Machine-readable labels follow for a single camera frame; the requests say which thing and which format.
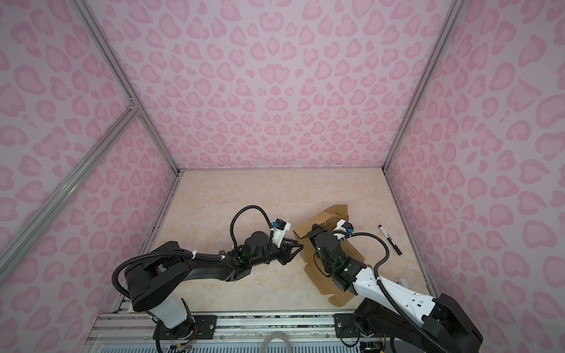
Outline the diagonal aluminium frame bar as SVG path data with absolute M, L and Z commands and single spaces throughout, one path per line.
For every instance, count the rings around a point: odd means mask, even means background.
M 77 167 L 56 188 L 47 201 L 29 218 L 15 238 L 1 254 L 1 283 L 5 283 L 20 262 L 38 242 L 46 228 L 60 215 L 62 210 L 91 176 L 107 153 L 119 141 L 138 117 L 139 106 L 133 104 L 102 137 L 102 139 L 79 162 Z

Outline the aluminium frame post left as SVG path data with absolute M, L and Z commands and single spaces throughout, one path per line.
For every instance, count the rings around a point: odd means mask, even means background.
M 107 64 L 107 67 L 112 72 L 113 76 L 115 77 L 119 87 L 125 93 L 126 97 L 130 101 L 131 105 L 137 109 L 139 112 L 139 116 L 141 119 L 141 123 L 144 125 L 144 128 L 148 132 L 150 138 L 152 139 L 154 145 L 157 148 L 157 151 L 161 154 L 161 157 L 166 161 L 167 166 L 172 170 L 174 175 L 180 174 L 180 168 L 176 164 L 175 160 L 172 157 L 172 153 L 170 153 L 168 147 L 166 146 L 163 138 L 161 137 L 160 133 L 157 131 L 157 127 L 151 120 L 149 114 L 147 113 L 146 108 L 141 102 L 139 95 L 137 94 L 135 88 L 127 73 L 119 60 L 119 56 L 116 54 L 115 50 L 110 45 L 109 41 L 107 40 L 102 26 L 98 22 L 96 16 L 93 14 L 92 9 L 87 1 L 82 0 L 71 0 L 69 2 L 73 9 L 75 10 L 76 14 L 78 15 L 79 19 L 85 26 L 85 29 L 90 35 L 91 40 L 94 42 L 96 47 L 98 48 L 100 54 L 102 55 L 104 61 Z

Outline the aluminium frame post right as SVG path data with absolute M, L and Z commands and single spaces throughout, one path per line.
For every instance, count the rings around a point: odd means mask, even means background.
M 456 28 L 461 20 L 461 17 L 466 12 L 468 7 L 468 1 L 456 0 L 451 1 L 450 7 L 448 8 L 446 17 L 443 24 L 438 32 L 438 37 L 429 51 L 428 56 L 425 60 L 425 65 L 423 66 L 422 72 L 419 74 L 419 79 L 416 82 L 416 86 L 411 95 L 411 99 L 408 103 L 406 111 L 402 119 L 400 120 L 400 126 L 397 130 L 394 139 L 391 144 L 390 151 L 387 154 L 384 165 L 382 167 L 383 173 L 387 173 L 391 170 L 391 165 L 394 161 L 395 155 L 400 148 L 400 144 L 406 133 L 408 125 L 410 124 L 416 109 L 425 95 L 425 91 L 433 78 L 433 75 L 438 68 L 441 58 L 447 48 L 448 43 L 453 37 Z

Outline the black marker pen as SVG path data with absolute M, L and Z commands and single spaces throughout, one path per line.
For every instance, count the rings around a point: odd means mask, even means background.
M 398 247 L 398 245 L 394 242 L 393 238 L 391 237 L 391 235 L 389 235 L 389 233 L 387 232 L 387 230 L 385 229 L 385 227 L 383 225 L 379 225 L 378 226 L 379 231 L 385 236 L 385 238 L 387 239 L 387 241 L 389 242 L 389 244 L 391 245 L 391 247 L 393 248 L 393 250 L 399 255 L 402 256 L 403 252 L 400 250 L 400 248 Z

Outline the aluminium frame post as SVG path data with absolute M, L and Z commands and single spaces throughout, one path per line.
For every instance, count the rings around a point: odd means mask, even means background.
M 157 151 L 161 154 L 161 157 L 166 161 L 167 166 L 172 170 L 174 175 L 180 174 L 180 168 L 176 164 L 175 160 L 172 157 L 172 153 L 170 153 L 168 147 L 166 146 L 163 138 L 161 137 L 160 133 L 157 131 L 157 127 L 151 120 L 149 114 L 147 113 L 146 108 L 141 102 L 139 95 L 137 94 L 135 88 L 127 73 L 119 60 L 119 56 L 116 54 L 115 50 L 110 45 L 109 41 L 107 40 L 102 26 L 98 22 L 96 16 L 93 14 L 92 9 L 87 1 L 82 0 L 71 0 L 69 2 L 73 9 L 75 10 L 76 14 L 78 15 L 79 19 L 85 26 L 85 29 L 90 35 L 91 40 L 94 42 L 96 47 L 98 48 L 100 54 L 102 55 L 104 61 L 107 64 L 107 67 L 112 72 L 113 76 L 115 77 L 119 87 L 125 93 L 126 97 L 130 101 L 131 105 L 137 109 L 139 112 L 139 116 L 141 119 L 141 123 L 144 125 L 144 128 L 148 132 L 150 138 L 152 139 L 154 145 L 157 148 Z
M 425 60 L 425 65 L 423 66 L 422 72 L 419 74 L 419 79 L 416 82 L 416 86 L 411 95 L 411 99 L 408 103 L 406 111 L 402 119 L 400 120 L 400 126 L 397 130 L 394 139 L 391 144 L 390 151 L 387 154 L 384 165 L 382 167 L 383 173 L 387 173 L 391 170 L 391 165 L 394 161 L 395 155 L 400 148 L 400 144 L 406 133 L 408 125 L 410 124 L 416 109 L 425 95 L 425 91 L 433 78 L 433 75 L 438 68 L 441 58 L 447 48 L 448 43 L 453 37 L 456 28 L 461 20 L 461 17 L 466 12 L 468 7 L 468 1 L 456 0 L 451 1 L 450 7 L 448 8 L 446 17 L 443 24 L 438 32 L 438 37 L 429 51 L 428 56 Z

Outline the brown cardboard paper box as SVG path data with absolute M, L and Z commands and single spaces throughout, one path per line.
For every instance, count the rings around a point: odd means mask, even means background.
M 344 238 L 353 233 L 348 206 L 335 204 L 292 230 L 310 280 L 330 304 L 345 306 L 356 295 L 355 276 L 366 267 L 364 256 Z

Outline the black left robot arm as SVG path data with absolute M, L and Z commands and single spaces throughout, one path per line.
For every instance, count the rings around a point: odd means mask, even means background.
M 185 302 L 174 294 L 182 282 L 216 279 L 235 282 L 250 275 L 255 266 L 277 261 L 285 266 L 303 250 L 296 240 L 280 244 L 265 232 L 254 232 L 242 246 L 229 252 L 205 254 L 180 248 L 169 241 L 156 250 L 133 257 L 113 272 L 113 287 L 131 301 L 135 312 L 145 312 L 156 323 L 174 330 L 194 320 Z

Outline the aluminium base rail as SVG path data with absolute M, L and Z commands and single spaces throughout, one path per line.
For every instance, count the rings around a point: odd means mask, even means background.
M 359 335 L 350 310 L 196 313 L 197 337 L 153 339 L 147 314 L 101 314 L 84 352 L 389 352 L 390 336 Z

